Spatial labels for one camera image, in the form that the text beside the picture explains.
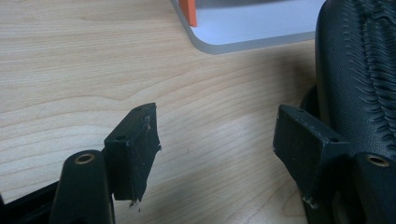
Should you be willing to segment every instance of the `wooden table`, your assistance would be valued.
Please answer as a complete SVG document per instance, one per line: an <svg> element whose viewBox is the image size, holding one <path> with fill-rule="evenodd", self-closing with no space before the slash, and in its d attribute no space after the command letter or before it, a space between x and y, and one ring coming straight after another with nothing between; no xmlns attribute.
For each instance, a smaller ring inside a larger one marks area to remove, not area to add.
<svg viewBox="0 0 396 224"><path fill-rule="evenodd" d="M117 223L306 222L272 138L277 106L315 82L314 41L208 55L168 0L2 1L0 76L7 203L156 102L163 150L140 212L116 202Z"/></svg>

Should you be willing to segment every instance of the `wooden surface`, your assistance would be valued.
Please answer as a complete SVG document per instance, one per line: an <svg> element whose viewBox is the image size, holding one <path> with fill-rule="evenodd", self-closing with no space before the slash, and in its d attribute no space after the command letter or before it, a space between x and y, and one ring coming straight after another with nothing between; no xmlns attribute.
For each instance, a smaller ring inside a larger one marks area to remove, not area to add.
<svg viewBox="0 0 396 224"><path fill-rule="evenodd" d="M315 82L314 41L215 56L168 0L1 1L0 76L6 202L156 102L163 150L140 212L116 202L118 223L306 222L272 138L277 106Z"/></svg>

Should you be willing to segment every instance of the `black leather object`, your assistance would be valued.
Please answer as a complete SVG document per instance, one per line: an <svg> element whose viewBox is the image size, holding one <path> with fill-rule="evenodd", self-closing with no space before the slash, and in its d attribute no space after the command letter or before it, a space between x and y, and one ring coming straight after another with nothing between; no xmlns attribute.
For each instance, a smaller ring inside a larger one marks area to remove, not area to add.
<svg viewBox="0 0 396 224"><path fill-rule="evenodd" d="M396 1L329 0L316 41L321 119L352 144L396 159Z"/></svg>

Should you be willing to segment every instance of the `orange block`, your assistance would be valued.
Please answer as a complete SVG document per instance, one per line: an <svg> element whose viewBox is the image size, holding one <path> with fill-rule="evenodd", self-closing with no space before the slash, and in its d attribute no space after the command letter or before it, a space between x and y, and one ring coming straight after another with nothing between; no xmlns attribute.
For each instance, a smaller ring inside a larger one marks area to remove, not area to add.
<svg viewBox="0 0 396 224"><path fill-rule="evenodd" d="M190 26L197 26L197 15L195 10L195 0L178 0L181 11L183 11L184 16Z"/></svg>

